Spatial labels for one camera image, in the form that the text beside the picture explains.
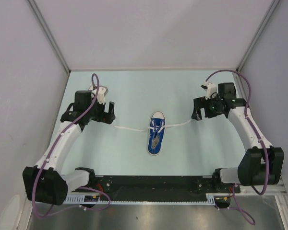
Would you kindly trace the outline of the white shoelace of sneaker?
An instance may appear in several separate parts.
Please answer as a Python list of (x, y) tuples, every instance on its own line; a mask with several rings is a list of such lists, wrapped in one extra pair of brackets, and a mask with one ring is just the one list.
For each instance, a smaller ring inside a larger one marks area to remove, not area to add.
[(131, 128), (131, 127), (118, 126), (118, 125), (112, 125), (112, 126), (114, 128), (117, 128), (117, 129), (124, 129), (124, 130), (130, 130), (130, 131), (135, 131), (135, 132), (146, 132), (147, 130), (151, 129), (154, 132), (160, 133), (163, 130), (166, 130), (167, 128), (181, 127), (181, 126), (189, 124), (190, 122), (191, 122), (191, 119), (184, 122), (184, 123), (172, 124), (172, 125), (167, 125), (166, 123), (161, 123), (161, 125), (158, 125), (158, 126), (154, 126), (155, 123), (153, 122), (153, 125), (150, 125), (149, 127), (144, 128), (144, 129), (136, 129), (136, 128)]

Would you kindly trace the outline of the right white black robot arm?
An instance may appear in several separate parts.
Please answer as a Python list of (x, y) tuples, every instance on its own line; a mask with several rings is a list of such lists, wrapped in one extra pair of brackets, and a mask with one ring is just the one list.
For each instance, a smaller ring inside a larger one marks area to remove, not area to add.
[(250, 108), (243, 98), (237, 98), (235, 85), (231, 82), (215, 85), (204, 82), (201, 87), (206, 95), (194, 99), (192, 119), (213, 118), (224, 115), (236, 129), (245, 149), (237, 167), (219, 168), (212, 179), (212, 188), (224, 192), (229, 184), (243, 186), (278, 184), (284, 160), (284, 151), (274, 147), (259, 130)]

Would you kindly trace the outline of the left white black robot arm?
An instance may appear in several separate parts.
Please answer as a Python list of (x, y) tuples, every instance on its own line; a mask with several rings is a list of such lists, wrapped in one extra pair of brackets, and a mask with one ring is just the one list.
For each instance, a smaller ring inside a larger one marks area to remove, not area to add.
[(22, 176), (27, 198), (30, 201), (61, 205), (67, 194), (80, 187), (92, 191), (97, 185), (93, 169), (78, 167), (63, 175), (62, 167), (76, 139), (90, 121), (111, 124), (115, 120), (114, 102), (105, 111), (107, 87), (91, 87), (76, 91), (74, 102), (69, 104), (60, 119), (54, 141), (33, 167), (25, 167)]

